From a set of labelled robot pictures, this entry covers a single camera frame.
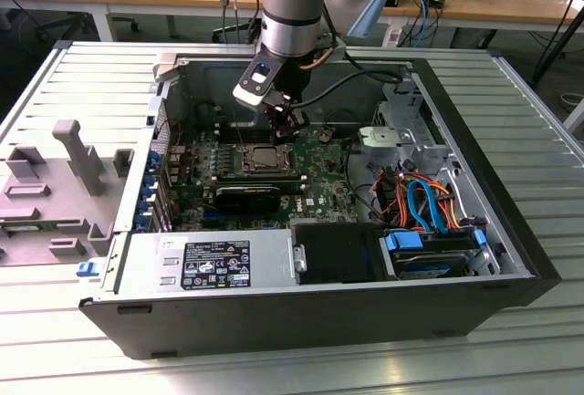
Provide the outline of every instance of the side panel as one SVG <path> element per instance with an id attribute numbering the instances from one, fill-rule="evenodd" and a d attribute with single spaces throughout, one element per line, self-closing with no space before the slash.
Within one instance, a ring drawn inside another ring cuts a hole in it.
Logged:
<path id="1" fill-rule="evenodd" d="M 99 303 L 80 310 L 133 359 L 463 336 L 532 280 Z"/>

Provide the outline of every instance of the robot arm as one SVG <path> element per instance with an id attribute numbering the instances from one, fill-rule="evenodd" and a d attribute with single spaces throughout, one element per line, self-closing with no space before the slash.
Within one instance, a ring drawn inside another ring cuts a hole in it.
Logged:
<path id="1" fill-rule="evenodd" d="M 259 50 L 240 77 L 234 96 L 248 108 L 265 111 L 276 128 L 282 124 L 292 130 L 301 127 L 303 117 L 294 116 L 289 105 L 302 101 L 311 70 L 336 48 L 331 44 L 318 47 L 324 4 L 325 0 L 264 0 Z M 377 22 L 384 5 L 385 0 L 327 0 L 341 33 L 361 37 L 368 33 L 363 29 Z M 323 58 L 316 60 L 317 54 Z"/>

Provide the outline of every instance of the white sticker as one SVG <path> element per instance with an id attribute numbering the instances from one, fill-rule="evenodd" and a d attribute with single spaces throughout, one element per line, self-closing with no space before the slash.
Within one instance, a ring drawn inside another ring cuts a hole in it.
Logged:
<path id="1" fill-rule="evenodd" d="M 30 225 L 30 226 L 4 226 L 2 229 L 8 231 L 9 233 L 19 233 L 21 231 L 40 231 L 38 226 Z"/>
<path id="2" fill-rule="evenodd" d="M 184 249 L 184 246 L 189 243 L 188 237 L 161 237 L 158 247 L 160 249 Z"/>

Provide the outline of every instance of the blue latch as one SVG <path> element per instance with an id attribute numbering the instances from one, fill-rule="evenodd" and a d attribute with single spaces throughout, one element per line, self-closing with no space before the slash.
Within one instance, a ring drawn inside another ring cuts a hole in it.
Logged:
<path id="1" fill-rule="evenodd" d="M 395 249 L 423 249 L 422 238 L 414 231 L 396 231 L 385 237 L 389 251 Z"/>
<path id="2" fill-rule="evenodd" d="M 77 268 L 77 276 L 86 277 L 86 276 L 98 276 L 99 275 L 99 265 L 92 261 L 84 261 L 83 263 L 79 263 Z"/>
<path id="3" fill-rule="evenodd" d="M 485 233 L 480 229 L 474 230 L 474 239 L 478 243 L 479 247 L 483 247 L 486 244 Z"/>

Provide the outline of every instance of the wire bundle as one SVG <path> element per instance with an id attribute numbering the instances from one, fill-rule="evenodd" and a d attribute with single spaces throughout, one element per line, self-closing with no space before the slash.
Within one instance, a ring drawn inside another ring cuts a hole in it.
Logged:
<path id="1" fill-rule="evenodd" d="M 381 171 L 376 182 L 372 185 L 371 191 L 376 192 L 383 181 L 395 186 L 395 200 L 389 202 L 385 208 L 384 205 L 381 205 L 382 211 L 379 218 L 384 223 L 420 233 L 431 233 L 433 232 L 432 227 L 422 218 L 428 210 L 436 230 L 445 232 L 461 228 L 454 209 L 454 196 L 439 182 L 420 173 L 395 173 L 391 175 Z M 420 210 L 417 209 L 413 199 L 412 192 L 414 190 L 424 192 L 426 195 L 426 200 Z M 440 195 L 448 196 L 448 198 L 440 199 Z M 435 209 L 436 205 L 440 208 L 442 215 Z"/>
<path id="2" fill-rule="evenodd" d="M 410 28 L 410 30 L 408 32 L 404 33 L 404 38 L 401 41 L 401 43 L 398 45 L 398 47 L 404 47 L 406 44 L 408 44 L 407 47 L 411 47 L 412 44 L 414 44 L 414 41 L 415 41 L 414 47 L 417 47 L 422 43 L 422 41 L 427 40 L 429 38 L 432 39 L 431 40 L 431 44 L 432 44 L 434 41 L 434 38 L 436 37 L 436 33 L 438 33 L 438 27 L 440 25 L 440 18 L 442 17 L 442 9 L 440 7 L 433 5 L 433 9 L 435 11 L 436 18 L 431 22 L 431 24 L 428 25 L 428 18 L 430 16 L 428 0 L 418 0 L 418 1 L 420 2 L 419 4 L 416 2 L 416 0 L 414 0 L 416 5 L 420 7 L 420 13 L 416 16 L 416 19 L 413 21 L 412 27 Z M 418 21 L 420 20 L 420 18 L 422 19 L 422 26 L 421 26 L 420 30 L 418 30 L 418 32 L 414 34 L 413 33 L 414 28 L 418 24 Z M 433 29 L 433 31 L 430 34 L 426 35 L 426 33 L 430 29 Z"/>

